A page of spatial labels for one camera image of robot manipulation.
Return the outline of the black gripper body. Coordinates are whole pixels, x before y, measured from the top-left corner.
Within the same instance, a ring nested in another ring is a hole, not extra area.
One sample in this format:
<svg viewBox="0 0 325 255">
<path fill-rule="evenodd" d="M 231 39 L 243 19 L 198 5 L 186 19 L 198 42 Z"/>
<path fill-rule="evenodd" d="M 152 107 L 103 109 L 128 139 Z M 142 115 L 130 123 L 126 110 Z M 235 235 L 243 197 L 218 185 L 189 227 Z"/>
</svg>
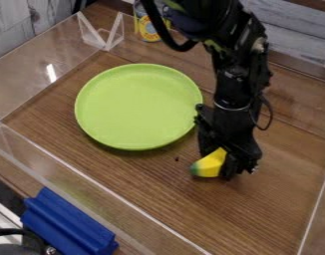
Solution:
<svg viewBox="0 0 325 255">
<path fill-rule="evenodd" d="M 253 136 L 253 129 L 258 121 L 261 103 L 254 104 L 242 111 L 226 111 L 219 107 L 210 108 L 205 104 L 195 106 L 197 117 L 194 122 L 198 127 L 211 129 L 226 154 L 247 157 L 251 173 L 261 160 L 262 152 Z"/>
</svg>

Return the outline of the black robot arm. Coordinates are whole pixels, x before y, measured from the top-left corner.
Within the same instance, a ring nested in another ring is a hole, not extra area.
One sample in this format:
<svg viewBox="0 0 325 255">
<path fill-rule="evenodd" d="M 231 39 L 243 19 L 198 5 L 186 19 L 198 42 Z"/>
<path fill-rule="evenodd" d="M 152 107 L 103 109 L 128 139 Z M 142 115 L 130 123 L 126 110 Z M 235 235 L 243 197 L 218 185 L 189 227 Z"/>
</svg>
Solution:
<svg viewBox="0 0 325 255">
<path fill-rule="evenodd" d="M 213 105 L 195 106 L 201 159 L 190 172 L 226 180 L 254 172 L 262 151 L 253 131 L 270 85 L 265 27 L 239 0 L 142 0 L 162 41 L 179 52 L 201 44 L 210 54 L 215 76 Z"/>
</svg>

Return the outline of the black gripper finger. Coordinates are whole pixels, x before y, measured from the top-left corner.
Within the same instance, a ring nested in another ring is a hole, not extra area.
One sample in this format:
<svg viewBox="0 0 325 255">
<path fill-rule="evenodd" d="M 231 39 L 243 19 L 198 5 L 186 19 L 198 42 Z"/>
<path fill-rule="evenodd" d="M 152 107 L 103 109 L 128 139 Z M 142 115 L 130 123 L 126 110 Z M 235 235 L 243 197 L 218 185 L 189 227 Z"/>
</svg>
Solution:
<svg viewBox="0 0 325 255">
<path fill-rule="evenodd" d="M 215 133 L 213 132 L 211 129 L 199 127 L 197 138 L 198 138 L 198 150 L 199 150 L 201 156 L 207 156 L 221 147 L 221 144 L 217 141 Z"/>
<path fill-rule="evenodd" d="M 250 170 L 249 158 L 230 152 L 225 156 L 223 165 L 219 170 L 219 176 L 226 180 L 231 180 L 238 174 L 242 173 L 243 170 Z"/>
</svg>

